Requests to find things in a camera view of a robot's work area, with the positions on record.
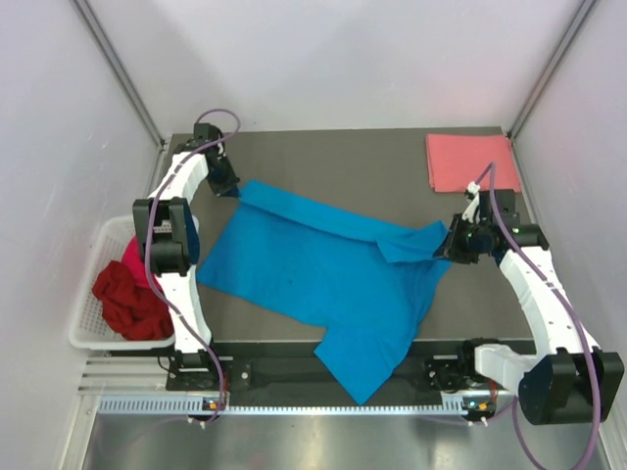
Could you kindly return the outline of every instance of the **metal frame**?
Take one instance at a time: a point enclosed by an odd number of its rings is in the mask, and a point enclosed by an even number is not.
[[[121,91],[124,93],[124,95],[126,95],[126,98],[128,98],[130,105],[137,113],[137,116],[141,120],[141,123],[146,129],[146,132],[148,132],[148,135],[155,142],[155,144],[159,148],[162,148],[165,144],[165,139],[159,132],[159,129],[157,128],[157,125],[155,125],[155,122],[150,116],[150,113],[148,113],[146,105],[144,105],[144,102],[139,96],[135,85],[128,76],[128,73],[126,72],[126,69],[122,64],[120,57],[116,52],[116,49],[109,40],[109,37],[105,33],[105,30],[100,25],[100,22],[98,21],[96,14],[91,8],[91,5],[89,5],[89,2],[87,0],[70,0],[70,2],[73,4],[74,8],[78,12],[79,17],[82,19],[85,26],[87,27],[87,30],[96,42],[96,46],[98,46],[98,49],[100,49],[100,52],[107,62],[107,65],[109,66],[111,72],[118,81]]]
[[[524,105],[522,105],[522,108],[518,112],[511,129],[507,133],[507,137],[509,137],[510,140],[515,141],[518,135],[520,135],[527,119],[529,119],[529,116],[531,116],[531,113],[533,113],[533,110],[538,105],[538,102],[542,98],[547,86],[554,77],[555,72],[561,65],[566,54],[570,51],[575,39],[581,32],[586,21],[593,14],[595,7],[599,4],[599,2],[600,0],[583,0],[580,3],[579,8],[570,20],[566,31],[555,46],[549,61],[542,70],[542,73],[540,73],[540,76],[531,89],[529,96],[527,96]]]

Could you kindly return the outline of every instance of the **pink towel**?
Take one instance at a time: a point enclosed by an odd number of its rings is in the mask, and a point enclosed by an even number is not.
[[[427,134],[429,184],[438,193],[462,193],[490,162],[497,164],[496,189],[520,192],[520,181],[504,135]],[[488,188],[489,176],[481,187]]]

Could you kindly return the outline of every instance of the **basket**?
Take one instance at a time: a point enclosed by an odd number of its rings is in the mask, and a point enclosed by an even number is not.
[[[126,340],[103,320],[102,304],[91,293],[98,274],[107,267],[109,261],[121,259],[128,242],[134,236],[132,215],[112,218],[103,225],[74,307],[70,329],[70,343],[73,346],[96,351],[119,351],[164,348],[174,343],[174,335],[159,341]]]

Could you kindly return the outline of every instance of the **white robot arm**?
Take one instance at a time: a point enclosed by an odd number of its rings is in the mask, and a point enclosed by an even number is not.
[[[468,207],[454,215],[435,256],[465,264],[477,262],[481,254],[492,256],[518,297],[536,354],[518,354],[498,340],[469,340],[460,353],[461,375],[474,381],[491,379],[512,392],[532,424],[590,422],[591,382],[577,331],[580,325],[574,324],[566,309],[570,304],[555,274],[547,239],[538,225],[520,223],[513,191],[497,190],[494,208],[489,192],[480,191],[475,183],[468,185],[465,196]],[[520,252],[512,249],[509,239]],[[538,268],[546,278],[539,277]],[[581,329],[595,364],[605,420],[624,366],[616,352],[602,352],[585,328]]]
[[[203,181],[217,196],[237,196],[239,178],[225,153],[221,131],[208,123],[196,123],[194,136],[179,146],[168,173],[148,199],[133,204],[133,219],[139,253],[146,256],[148,233],[152,234],[150,266],[165,298],[180,313],[169,309],[174,326],[174,362],[177,372],[212,371],[207,352],[198,338],[209,345],[212,333],[203,315],[196,288],[196,264],[200,255],[197,221],[189,205]],[[150,210],[157,201],[154,224]]]

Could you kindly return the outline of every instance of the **cable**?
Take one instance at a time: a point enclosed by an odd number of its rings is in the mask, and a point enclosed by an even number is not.
[[[165,368],[163,364],[161,364],[161,356],[158,355],[157,356],[157,363],[159,364],[159,366],[164,369],[167,373],[169,373],[169,369]]]
[[[162,195],[164,194],[164,191],[166,191],[166,188],[168,188],[168,186],[174,181],[174,179],[178,175],[178,171],[187,162],[189,162],[194,156],[200,154],[201,152],[204,152],[205,150],[207,150],[207,149],[209,149],[211,147],[214,147],[215,145],[221,144],[222,142],[225,142],[228,139],[232,138],[234,135],[236,135],[239,132],[239,130],[240,130],[241,126],[242,126],[242,122],[239,119],[239,117],[235,113],[233,113],[231,110],[227,110],[227,109],[224,109],[224,108],[215,108],[215,109],[208,110],[208,111],[202,113],[198,117],[198,119],[196,119],[196,123],[198,123],[205,116],[211,115],[213,113],[227,113],[228,115],[231,115],[235,119],[235,122],[236,122],[235,130],[233,130],[233,132],[228,134],[228,135],[224,135],[223,137],[220,137],[217,140],[214,140],[212,142],[208,142],[206,144],[203,144],[200,147],[198,147],[197,149],[193,150],[191,153],[189,153],[187,156],[185,156],[180,161],[180,163],[174,169],[174,172],[168,177],[168,179],[166,179],[166,181],[164,181],[161,184],[161,186],[159,187],[159,190],[157,191],[157,194],[155,194],[155,196],[153,198],[153,203],[152,203],[152,205],[150,207],[150,215],[148,217],[148,234],[146,236],[146,253],[145,253],[145,257],[144,257],[144,271],[146,273],[146,279],[148,280],[148,284],[150,285],[151,290],[155,293],[155,295],[159,299],[162,300],[162,302],[164,302],[174,312],[176,317],[180,320],[180,322],[183,324],[183,326],[189,332],[189,334],[192,337],[194,337],[194,339],[196,339],[196,341],[198,341],[198,343],[200,343],[200,345],[207,351],[207,353],[209,354],[210,358],[212,359],[212,362],[216,366],[217,376],[218,376],[218,387],[219,387],[218,406],[216,408],[216,412],[209,419],[208,423],[211,423],[214,420],[216,420],[218,413],[220,411],[222,411],[224,409],[224,407],[225,407],[225,403],[224,403],[224,373],[222,371],[221,366],[219,365],[219,360],[217,359],[217,356],[216,356],[216,353],[214,352],[214,350],[212,350],[212,348],[205,342],[205,340],[203,340],[200,337],[200,335],[194,331],[194,329],[189,325],[189,323],[187,322],[185,317],[182,315],[182,313],[180,312],[178,307],[175,304],[173,304],[171,301],[169,301],[166,298],[166,296],[164,296],[164,294],[159,290],[157,285],[155,284],[155,281],[153,280],[152,272],[150,270],[150,257],[151,257],[151,250],[152,250],[152,244],[153,244],[153,229],[155,228],[155,218],[157,216],[157,205],[158,205],[159,200],[161,199]]]
[[[579,336],[579,340],[581,341],[581,347],[584,353],[584,359],[586,361],[586,366],[588,368],[588,375],[590,377],[590,386],[592,389],[592,428],[590,430],[590,437],[588,439],[588,443],[586,444],[586,448],[584,450],[583,455],[579,459],[579,461],[572,467],[572,470],[582,470],[587,465],[590,459],[592,458],[593,453],[595,452],[595,447],[597,445],[597,435],[599,433],[599,427],[601,425],[601,392],[599,390],[599,381],[597,379],[597,369],[595,368],[595,363],[592,358],[592,354],[590,353],[590,345],[588,344],[588,340],[586,339],[586,334],[583,329],[583,325],[581,323],[581,319],[573,309],[570,302],[566,299],[566,297],[557,289],[557,287],[549,281],[547,275],[538,267],[536,264],[527,257],[522,249],[518,246],[516,241],[513,239],[509,230],[507,229],[506,224],[503,222],[501,217],[501,213],[499,211],[499,206],[497,204],[497,195],[495,189],[495,181],[496,181],[496,173],[497,173],[497,164],[492,162],[488,165],[488,167],[481,173],[476,183],[479,184],[481,180],[486,176],[486,174],[490,172],[490,203],[492,204],[493,212],[503,235],[506,237],[507,242],[511,246],[511,248],[522,258],[525,263],[533,270],[536,275],[547,285],[547,287],[553,292],[553,294],[557,297],[559,302],[563,305],[564,309],[570,316],[572,323],[575,327],[575,331],[577,332],[577,336]],[[512,418],[513,418],[513,427],[516,432],[516,436],[520,441],[520,445],[522,446],[522,450],[525,452],[531,463],[540,470],[547,470],[542,464],[536,459],[536,457],[531,453],[529,446],[525,443],[524,438],[522,436],[522,431],[520,429],[520,423],[518,421],[518,397],[514,397],[512,406]]]

